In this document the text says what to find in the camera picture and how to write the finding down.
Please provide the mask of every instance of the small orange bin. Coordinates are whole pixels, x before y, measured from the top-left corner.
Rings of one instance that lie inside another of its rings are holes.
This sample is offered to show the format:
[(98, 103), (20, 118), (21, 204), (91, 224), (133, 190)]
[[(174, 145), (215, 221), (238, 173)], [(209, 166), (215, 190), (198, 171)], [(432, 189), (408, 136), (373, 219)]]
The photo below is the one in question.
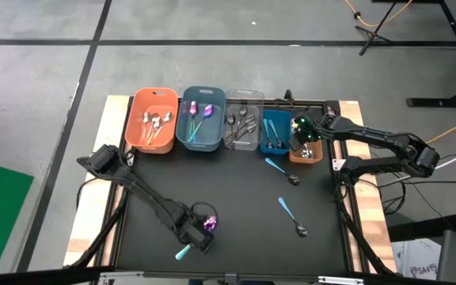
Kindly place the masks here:
[(313, 157), (311, 158), (303, 158), (302, 157), (302, 148), (292, 151), (288, 153), (290, 157), (290, 161), (297, 162), (297, 163), (309, 163), (313, 164), (319, 162), (323, 159), (323, 149), (321, 148), (321, 141), (316, 142), (307, 142), (307, 147), (313, 151)]
[[(175, 139), (175, 124), (177, 122), (178, 110), (177, 93), (170, 88), (144, 88), (140, 89), (133, 98), (131, 105), (130, 117), (127, 120), (126, 134), (124, 138), (126, 143), (134, 146), (136, 149), (148, 154), (166, 154), (173, 148)], [(144, 123), (144, 114), (149, 113), (149, 122)], [(159, 116), (161, 121), (165, 118), (167, 112), (171, 112), (171, 120), (162, 123), (159, 132), (153, 129), (151, 117)]]

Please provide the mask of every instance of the concrete floor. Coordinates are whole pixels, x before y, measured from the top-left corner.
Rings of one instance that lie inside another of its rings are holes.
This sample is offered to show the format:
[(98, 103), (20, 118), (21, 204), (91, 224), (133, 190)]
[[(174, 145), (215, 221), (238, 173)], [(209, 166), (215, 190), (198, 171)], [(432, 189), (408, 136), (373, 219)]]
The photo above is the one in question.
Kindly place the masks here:
[[(387, 4), (352, 0), (377, 22)], [(456, 19), (456, 1), (446, 1)], [(0, 0), (0, 38), (92, 39), (103, 0)], [(361, 40), (343, 0), (113, 0), (102, 39)], [(392, 40), (455, 40), (437, 5), (413, 4), (380, 32)], [(14, 270), (86, 59), (86, 46), (0, 46), (0, 165), (35, 181), (0, 261)], [(105, 98), (145, 86), (182, 93), (192, 85), (256, 89), (268, 98), (292, 89), (301, 99), (360, 101), (364, 123), (429, 139), (456, 125), (456, 109), (407, 108), (406, 97), (456, 93), (456, 48), (99, 47), (86, 83), (30, 270), (60, 268), (85, 172), (75, 158), (92, 150)], [(456, 152), (456, 132), (434, 146)], [(435, 174), (456, 180), (456, 164)], [(381, 176), (379, 182), (390, 180)], [(456, 214), (456, 184), (423, 184), (443, 215)], [(383, 198), (398, 195), (387, 188)], [(412, 190), (400, 214), (435, 218)], [(398, 217), (389, 217), (390, 224)]]

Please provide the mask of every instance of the black tabletop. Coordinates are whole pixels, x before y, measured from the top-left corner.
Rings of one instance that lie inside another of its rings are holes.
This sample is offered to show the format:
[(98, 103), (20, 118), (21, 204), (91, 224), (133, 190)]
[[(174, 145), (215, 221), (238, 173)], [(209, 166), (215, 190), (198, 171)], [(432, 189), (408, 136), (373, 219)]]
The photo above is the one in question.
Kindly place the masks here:
[[(156, 218), (154, 211), (130, 196), (120, 240), (118, 269), (145, 272), (255, 274), (264, 276), (339, 276), (348, 271), (345, 237), (333, 202), (333, 172), (328, 144), (314, 165), (297, 164), (287, 155), (257, 151), (192, 152), (176, 141), (166, 155), (137, 153), (135, 173), (164, 197), (192, 205), (212, 204), (219, 214), (215, 240), (207, 255), (192, 249), (180, 261), (184, 246)], [(301, 184), (265, 163), (270, 157)], [(285, 210), (309, 230), (300, 238)]]

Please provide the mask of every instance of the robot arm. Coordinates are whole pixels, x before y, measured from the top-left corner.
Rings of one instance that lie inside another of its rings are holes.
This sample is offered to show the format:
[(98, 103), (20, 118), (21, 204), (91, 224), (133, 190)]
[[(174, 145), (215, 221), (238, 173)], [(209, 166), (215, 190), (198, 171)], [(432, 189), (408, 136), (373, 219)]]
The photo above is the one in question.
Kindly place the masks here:
[(391, 133), (359, 126), (342, 116), (323, 115), (315, 118), (310, 109), (294, 119), (292, 150), (319, 139), (353, 139), (391, 150), (395, 156), (364, 160), (348, 156), (338, 167), (341, 180), (354, 185), (364, 173), (405, 172), (411, 177), (430, 177), (439, 161), (439, 154), (426, 142), (410, 133)]

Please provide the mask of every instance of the gray-blue bin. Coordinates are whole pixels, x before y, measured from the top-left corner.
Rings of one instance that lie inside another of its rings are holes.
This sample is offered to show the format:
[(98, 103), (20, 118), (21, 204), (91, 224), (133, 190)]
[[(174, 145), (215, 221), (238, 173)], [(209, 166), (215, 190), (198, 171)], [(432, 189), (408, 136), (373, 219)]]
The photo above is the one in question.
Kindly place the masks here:
[[(193, 101), (198, 106), (198, 112), (195, 116), (189, 112)], [(210, 117), (203, 120), (203, 111), (207, 105), (212, 105), (213, 112)], [(191, 86), (187, 88), (180, 102), (175, 136), (188, 150), (216, 150), (224, 132), (225, 107), (226, 95), (221, 89), (205, 86)], [(198, 128), (198, 131), (192, 135), (194, 129), (200, 123), (201, 126)]]

